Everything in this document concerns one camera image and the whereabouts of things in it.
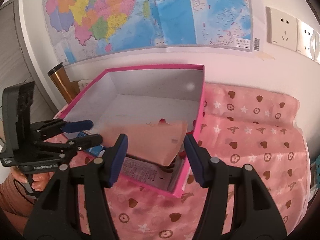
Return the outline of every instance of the pink box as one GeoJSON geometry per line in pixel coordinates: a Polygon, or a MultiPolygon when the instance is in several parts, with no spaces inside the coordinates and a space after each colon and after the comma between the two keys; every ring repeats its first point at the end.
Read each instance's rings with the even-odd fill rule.
{"type": "MultiPolygon", "coordinates": [[[[94,123],[93,133],[102,124],[156,124],[160,119],[167,123],[186,121],[188,132],[193,131],[197,140],[203,107],[204,66],[143,65],[104,70],[66,107],[60,118],[71,122],[90,119],[94,123]]],[[[65,135],[70,139],[77,133],[65,135]]],[[[172,174],[128,157],[124,166],[121,177],[170,197],[182,196],[190,173],[187,158],[175,163],[172,174]],[[128,167],[133,165],[138,171],[128,174],[128,167]],[[146,176],[150,171],[155,176],[152,180],[146,176]]]]}

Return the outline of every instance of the metal bolt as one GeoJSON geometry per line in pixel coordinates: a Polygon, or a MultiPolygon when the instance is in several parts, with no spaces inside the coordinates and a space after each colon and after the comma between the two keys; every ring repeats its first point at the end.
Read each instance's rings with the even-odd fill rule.
{"type": "Polygon", "coordinates": [[[210,161],[211,161],[212,163],[217,164],[217,163],[219,163],[220,159],[219,159],[218,157],[211,157],[211,158],[210,158],[210,161]]]}
{"type": "Polygon", "coordinates": [[[250,164],[246,164],[244,166],[244,168],[247,170],[247,171],[252,171],[253,170],[253,167],[250,165],[250,164]]]}
{"type": "Polygon", "coordinates": [[[68,165],[66,165],[66,164],[61,164],[60,167],[59,167],[59,170],[65,171],[67,168],[68,168],[68,165]]]}
{"type": "Polygon", "coordinates": [[[100,163],[103,162],[103,159],[102,159],[102,158],[96,158],[96,159],[93,160],[93,162],[94,162],[95,164],[100,164],[100,163]]]}

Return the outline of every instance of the door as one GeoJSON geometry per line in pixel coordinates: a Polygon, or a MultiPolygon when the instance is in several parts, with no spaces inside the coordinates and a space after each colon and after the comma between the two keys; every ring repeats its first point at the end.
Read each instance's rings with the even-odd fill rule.
{"type": "MultiPolygon", "coordinates": [[[[0,119],[2,120],[2,93],[12,85],[33,81],[17,35],[14,2],[0,7],[0,119]]],[[[34,102],[31,107],[31,122],[52,119],[55,113],[49,107],[39,89],[35,87],[34,102]]]]}

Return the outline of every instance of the map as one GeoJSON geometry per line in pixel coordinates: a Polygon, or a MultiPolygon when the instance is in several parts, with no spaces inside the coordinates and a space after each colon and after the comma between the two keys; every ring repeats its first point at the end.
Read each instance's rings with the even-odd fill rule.
{"type": "Polygon", "coordinates": [[[250,0],[42,0],[65,64],[126,50],[208,46],[252,51],[250,0]]]}

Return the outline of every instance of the beige pouch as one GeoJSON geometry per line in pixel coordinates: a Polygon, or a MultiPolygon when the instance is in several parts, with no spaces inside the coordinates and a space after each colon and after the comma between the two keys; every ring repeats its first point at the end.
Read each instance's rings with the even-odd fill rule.
{"type": "Polygon", "coordinates": [[[187,122],[183,121],[172,124],[160,122],[154,125],[106,125],[99,133],[106,147],[113,146],[118,136],[124,133],[129,140],[129,155],[161,166],[169,166],[179,153],[187,126],[187,122]]]}

